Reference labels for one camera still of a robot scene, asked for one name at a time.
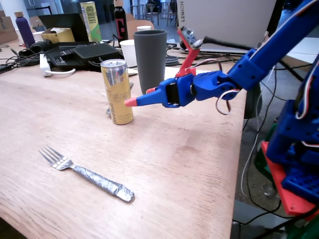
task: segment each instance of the energy drink can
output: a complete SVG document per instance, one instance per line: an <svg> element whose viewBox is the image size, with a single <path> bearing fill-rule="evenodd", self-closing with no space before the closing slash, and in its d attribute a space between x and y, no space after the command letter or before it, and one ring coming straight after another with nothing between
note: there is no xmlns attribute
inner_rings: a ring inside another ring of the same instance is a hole
<svg viewBox="0 0 319 239"><path fill-rule="evenodd" d="M95 3L88 1L81 2L80 4L89 41L102 41Z"/></svg>
<svg viewBox="0 0 319 239"><path fill-rule="evenodd" d="M121 59L103 61L101 70L113 123L131 122L133 120L132 107L126 107L124 104L124 100L131 98L126 61Z"/></svg>

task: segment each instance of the blue robotic arm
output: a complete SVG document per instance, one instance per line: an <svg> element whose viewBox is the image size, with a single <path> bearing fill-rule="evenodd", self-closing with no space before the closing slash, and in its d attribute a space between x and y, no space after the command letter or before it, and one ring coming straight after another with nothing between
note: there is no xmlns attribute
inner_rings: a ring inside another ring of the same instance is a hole
<svg viewBox="0 0 319 239"><path fill-rule="evenodd" d="M250 90L263 80L286 54L319 24L319 0L305 0L293 15L259 49L250 49L232 69L196 75L190 69L199 47L210 38L196 40L190 30L180 35L190 53L176 77L165 80L148 94L126 101L127 106L162 104L167 108L186 106L195 99L218 97L231 100L241 89ZM267 156L283 165L285 189L319 203L319 55L302 83L295 100L287 101L269 142ZM301 185L296 178L305 178Z"/></svg>

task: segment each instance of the gray tumbler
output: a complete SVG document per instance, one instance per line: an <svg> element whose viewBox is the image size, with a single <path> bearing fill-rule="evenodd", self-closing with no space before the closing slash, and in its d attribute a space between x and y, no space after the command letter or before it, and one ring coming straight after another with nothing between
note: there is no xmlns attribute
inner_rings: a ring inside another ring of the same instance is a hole
<svg viewBox="0 0 319 239"><path fill-rule="evenodd" d="M143 94L157 87L165 77L165 30L138 31L134 33L136 60Z"/></svg>

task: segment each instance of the white wire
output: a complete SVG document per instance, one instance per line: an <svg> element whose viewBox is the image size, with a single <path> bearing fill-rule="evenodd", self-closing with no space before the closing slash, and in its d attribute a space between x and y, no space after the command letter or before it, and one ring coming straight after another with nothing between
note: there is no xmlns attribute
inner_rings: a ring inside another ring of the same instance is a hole
<svg viewBox="0 0 319 239"><path fill-rule="evenodd" d="M275 67L273 67L273 69L271 70L270 75L269 75L269 77L268 77L268 79L267 79L265 85L269 82L269 80L270 80L270 78L271 78L271 76L272 76L272 74L273 74L273 72L274 72L274 69L275 69ZM263 90L264 90L265 88L266 88L266 87L264 86L264 87L261 89L261 92L260 92L260 95L259 95L259 97L258 97L257 104L256 104L257 132L259 131L258 103L259 103L259 100L260 100L260 98L261 98L262 92L263 92ZM243 193L243 195L244 195L245 197L247 197L247 195L244 193L244 189L243 189L244 174L245 174L247 165L248 165L248 163L249 163L249 159L250 159L251 155L253 154L254 149L255 149L255 147L256 147L258 136L259 136L259 133L256 134L253 147L252 147L252 149L251 149L251 151L250 151L250 153L249 153L249 156L248 156L247 161L246 161L246 163L245 163L243 172L241 173L240 189L241 189L241 192Z"/></svg>
<svg viewBox="0 0 319 239"><path fill-rule="evenodd" d="M310 72L310 74L309 74L309 76L307 78L307 82L306 82L305 89L304 89L304 108L303 108L303 112L302 112L302 114L300 116L299 116L299 112L298 111L296 112L296 119L298 119L298 120L303 119L306 116L307 112L308 112L308 108L309 108L309 102L308 102L309 101L309 96L308 96L308 94L309 94L309 90L310 90L309 88L310 88L311 82L313 80L313 74L315 72L315 69L317 68L318 63L319 63L319 59L318 59L318 61L316 63L314 63L315 66L314 66L313 70Z"/></svg>
<svg viewBox="0 0 319 239"><path fill-rule="evenodd" d="M75 72L75 69L72 69L70 71L64 71L64 72L59 72L59 71L45 71L45 72L52 75L67 75L67 74L72 74L73 72Z"/></svg>
<svg viewBox="0 0 319 239"><path fill-rule="evenodd" d="M206 59L206 60L203 60L203 61L197 63L197 64L194 65L194 66L188 67L187 70L188 70L188 69L192 69L192 68L196 68L197 66L200 66L200 65L202 65L202 64L204 64L204 63L206 63L206 62L209 62L209 61L218 62L218 61L216 61L216 59L214 59L214 58L208 58L208 59Z"/></svg>
<svg viewBox="0 0 319 239"><path fill-rule="evenodd" d="M238 89L233 89L233 90L229 90L229 91L225 91L223 94L221 94L221 96L217 99L217 101L216 101L216 109L217 109L217 111L218 112L220 112L222 115L229 115L230 113L231 113L231 106L230 106L230 104L229 104L229 102L228 101L226 101L226 103L227 103L227 107L228 107L228 112L223 112L219 107L218 107L218 103L219 103L219 101L226 95L226 94L228 94L228 93L238 93L239 92L239 90Z"/></svg>
<svg viewBox="0 0 319 239"><path fill-rule="evenodd" d="M305 5L303 8L301 8L301 9L299 9L298 11L294 12L294 14L291 15L291 16L284 22L284 24L282 24L282 25L276 30L276 32L275 32L274 34L272 34L271 37L269 37L268 40L267 40L261 47L259 47L259 48L257 49L257 51L255 51L255 53L250 57L250 60L257 54L258 51L260 51L260 49L262 49L262 48L270 41L270 39L271 39L274 35L276 35L276 33L277 33L278 31L280 31L280 29L281 29L284 25L286 25L286 23L287 23L288 21L290 21L291 18L293 18L293 17L295 17L296 15L298 15L300 12L302 12L303 10L305 10L306 8L308 8L309 6L311 6L312 4L314 4L316 1L318 1L318 0L313 0L313 1L311 1L310 3L308 3L307 5Z"/></svg>
<svg viewBox="0 0 319 239"><path fill-rule="evenodd" d="M311 147L311 148L319 148L319 144L308 144L304 141L301 141L301 143L303 143L304 146L306 147Z"/></svg>

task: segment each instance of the aluminum foil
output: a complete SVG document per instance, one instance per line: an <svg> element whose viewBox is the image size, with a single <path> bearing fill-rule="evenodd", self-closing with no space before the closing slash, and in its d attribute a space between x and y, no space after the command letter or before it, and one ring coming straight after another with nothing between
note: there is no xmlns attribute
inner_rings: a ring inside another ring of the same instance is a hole
<svg viewBox="0 0 319 239"><path fill-rule="evenodd" d="M80 174L82 177L84 177L86 180L100 187L107 193L122 199L125 202L129 203L134 198L134 192L126 188L123 184L113 182L86 168L73 166L72 169Z"/></svg>

